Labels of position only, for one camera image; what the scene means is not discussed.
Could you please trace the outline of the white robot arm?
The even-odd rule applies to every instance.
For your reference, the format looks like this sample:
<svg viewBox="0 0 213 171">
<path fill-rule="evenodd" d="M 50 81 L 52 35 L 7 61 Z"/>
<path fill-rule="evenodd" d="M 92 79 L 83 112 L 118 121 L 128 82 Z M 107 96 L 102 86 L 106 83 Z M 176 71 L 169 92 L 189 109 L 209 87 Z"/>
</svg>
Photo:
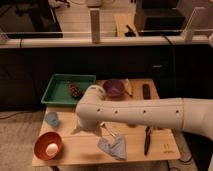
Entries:
<svg viewBox="0 0 213 171">
<path fill-rule="evenodd" d="M 120 122 L 170 128 L 202 135 L 213 141 L 213 100 L 169 98 L 108 101 L 99 85 L 87 88 L 77 103 L 76 114 L 83 129 L 99 122 Z"/>
</svg>

